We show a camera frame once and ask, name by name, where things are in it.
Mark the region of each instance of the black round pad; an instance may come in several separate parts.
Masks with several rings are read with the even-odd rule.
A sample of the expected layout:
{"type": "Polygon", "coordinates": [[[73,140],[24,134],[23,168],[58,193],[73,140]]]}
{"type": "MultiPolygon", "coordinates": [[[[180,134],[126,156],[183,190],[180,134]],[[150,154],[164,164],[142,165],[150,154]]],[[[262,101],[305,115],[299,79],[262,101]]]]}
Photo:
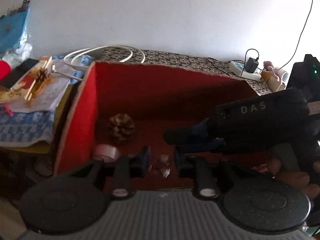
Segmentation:
{"type": "Polygon", "coordinates": [[[91,225],[107,208],[107,198],[86,179],[52,179],[29,189],[20,200],[28,228],[45,234],[66,234],[91,225]]]}
{"type": "Polygon", "coordinates": [[[241,179],[222,200],[226,216],[258,233],[279,234],[297,228],[310,212],[299,190],[274,179],[241,179]]]}

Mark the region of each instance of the black cable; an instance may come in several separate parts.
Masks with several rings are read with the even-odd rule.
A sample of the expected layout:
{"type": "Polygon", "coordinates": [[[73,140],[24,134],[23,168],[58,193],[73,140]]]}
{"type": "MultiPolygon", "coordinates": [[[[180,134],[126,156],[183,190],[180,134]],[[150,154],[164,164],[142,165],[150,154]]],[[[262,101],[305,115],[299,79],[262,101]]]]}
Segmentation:
{"type": "Polygon", "coordinates": [[[319,229],[320,229],[320,226],[318,226],[318,228],[316,229],[316,231],[314,231],[314,233],[313,233],[311,236],[316,235],[316,234],[318,233],[319,229]]]}
{"type": "Polygon", "coordinates": [[[299,45],[299,42],[300,42],[300,39],[301,39],[301,35],[302,35],[303,31],[304,31],[304,28],[306,27],[306,24],[307,24],[309,15],[310,15],[310,13],[311,13],[312,5],[313,5],[313,0],[311,1],[310,11],[309,11],[309,13],[308,13],[306,22],[305,22],[305,24],[304,24],[304,26],[303,26],[302,32],[301,32],[301,34],[300,34],[300,37],[299,37],[299,40],[298,40],[298,44],[297,44],[296,50],[294,51],[294,54],[292,55],[291,59],[290,59],[286,64],[284,64],[280,69],[282,69],[284,66],[286,66],[286,65],[293,59],[294,55],[296,54],[297,49],[298,49],[298,45],[299,45]]]}
{"type": "Polygon", "coordinates": [[[230,63],[231,61],[234,61],[234,62],[241,61],[241,62],[243,62],[243,60],[242,60],[242,59],[236,59],[236,60],[230,60],[230,61],[228,61],[227,63],[230,63]]]}
{"type": "Polygon", "coordinates": [[[256,52],[258,52],[258,57],[257,57],[256,60],[257,60],[257,61],[259,60],[259,57],[260,57],[259,51],[257,51],[256,49],[248,49],[247,52],[245,53],[245,56],[244,56],[244,66],[243,66],[243,69],[242,69],[242,71],[241,71],[240,77],[242,77],[242,73],[243,73],[243,70],[244,70],[244,67],[245,67],[245,60],[247,59],[247,53],[248,53],[249,50],[255,50],[256,52]]]}
{"type": "Polygon", "coordinates": [[[215,60],[215,61],[218,61],[218,62],[220,62],[219,60],[217,60],[216,58],[214,58],[214,57],[207,57],[207,59],[213,59],[213,60],[215,60]]]}
{"type": "Polygon", "coordinates": [[[212,57],[207,57],[207,58],[205,58],[205,59],[206,59],[207,61],[209,61],[214,68],[216,68],[217,70],[219,70],[219,71],[225,73],[226,75],[230,76],[227,72],[224,72],[223,70],[217,68],[217,67],[209,60],[209,59],[214,59],[214,58],[212,58],[212,57]]]}

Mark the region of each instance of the black phone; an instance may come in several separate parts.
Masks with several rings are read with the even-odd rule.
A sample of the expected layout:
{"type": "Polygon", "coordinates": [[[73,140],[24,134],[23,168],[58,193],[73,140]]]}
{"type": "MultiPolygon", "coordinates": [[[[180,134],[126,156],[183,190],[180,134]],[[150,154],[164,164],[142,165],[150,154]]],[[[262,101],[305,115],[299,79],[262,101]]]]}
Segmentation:
{"type": "Polygon", "coordinates": [[[18,83],[35,65],[39,63],[39,60],[28,58],[21,65],[13,69],[7,76],[0,80],[0,87],[6,90],[10,90],[18,83]]]}

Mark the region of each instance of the plastic bag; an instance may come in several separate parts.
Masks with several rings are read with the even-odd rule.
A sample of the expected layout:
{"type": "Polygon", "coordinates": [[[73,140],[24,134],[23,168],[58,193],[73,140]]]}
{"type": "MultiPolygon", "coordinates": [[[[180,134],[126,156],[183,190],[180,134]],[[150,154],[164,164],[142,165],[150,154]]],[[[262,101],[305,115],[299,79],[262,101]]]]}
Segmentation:
{"type": "Polygon", "coordinates": [[[32,45],[27,33],[29,0],[24,0],[18,9],[0,17],[0,58],[13,69],[30,57],[32,45]]]}

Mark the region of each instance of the pine cone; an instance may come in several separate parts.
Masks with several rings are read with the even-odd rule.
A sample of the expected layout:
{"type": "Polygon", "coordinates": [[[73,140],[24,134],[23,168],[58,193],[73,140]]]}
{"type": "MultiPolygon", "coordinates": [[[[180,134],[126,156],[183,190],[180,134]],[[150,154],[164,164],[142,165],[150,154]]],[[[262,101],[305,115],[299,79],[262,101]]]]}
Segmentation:
{"type": "Polygon", "coordinates": [[[111,139],[118,144],[123,144],[133,137],[135,126],[128,114],[116,114],[110,117],[108,132],[111,139]]]}

